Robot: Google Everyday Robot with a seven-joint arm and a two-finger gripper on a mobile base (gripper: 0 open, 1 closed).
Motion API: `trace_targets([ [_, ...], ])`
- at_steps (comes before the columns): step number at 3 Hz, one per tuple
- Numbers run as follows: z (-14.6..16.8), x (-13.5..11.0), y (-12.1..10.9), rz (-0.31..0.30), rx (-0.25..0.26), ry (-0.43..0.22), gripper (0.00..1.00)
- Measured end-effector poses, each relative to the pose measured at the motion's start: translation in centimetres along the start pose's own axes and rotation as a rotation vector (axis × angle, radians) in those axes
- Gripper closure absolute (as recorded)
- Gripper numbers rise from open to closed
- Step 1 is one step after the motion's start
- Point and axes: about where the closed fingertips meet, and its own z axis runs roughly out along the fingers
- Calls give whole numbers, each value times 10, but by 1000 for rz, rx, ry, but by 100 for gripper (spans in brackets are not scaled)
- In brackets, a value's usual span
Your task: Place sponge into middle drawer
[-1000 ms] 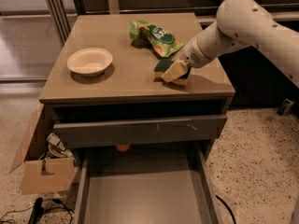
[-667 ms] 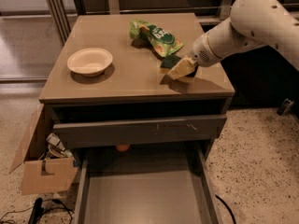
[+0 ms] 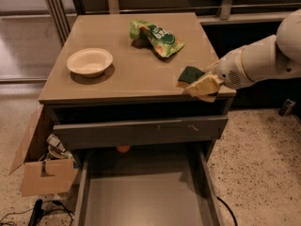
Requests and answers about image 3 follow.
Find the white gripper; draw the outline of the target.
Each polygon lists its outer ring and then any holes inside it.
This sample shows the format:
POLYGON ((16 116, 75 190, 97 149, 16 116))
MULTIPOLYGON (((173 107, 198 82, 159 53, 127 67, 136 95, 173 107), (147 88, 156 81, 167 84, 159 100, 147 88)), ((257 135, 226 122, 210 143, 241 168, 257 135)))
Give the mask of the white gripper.
POLYGON ((224 84, 230 89, 247 88, 255 84, 245 72, 244 47, 226 53, 217 63, 215 73, 205 74, 186 88, 191 96, 206 96, 217 93, 224 84))

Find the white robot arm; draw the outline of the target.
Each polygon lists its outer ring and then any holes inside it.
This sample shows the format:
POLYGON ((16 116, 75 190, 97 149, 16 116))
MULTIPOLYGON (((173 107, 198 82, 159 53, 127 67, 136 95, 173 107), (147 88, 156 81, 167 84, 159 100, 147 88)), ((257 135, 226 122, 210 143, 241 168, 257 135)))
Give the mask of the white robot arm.
POLYGON ((269 79, 301 76, 301 9, 288 15, 277 33, 222 56, 185 90, 213 101, 222 87, 242 89, 269 79))

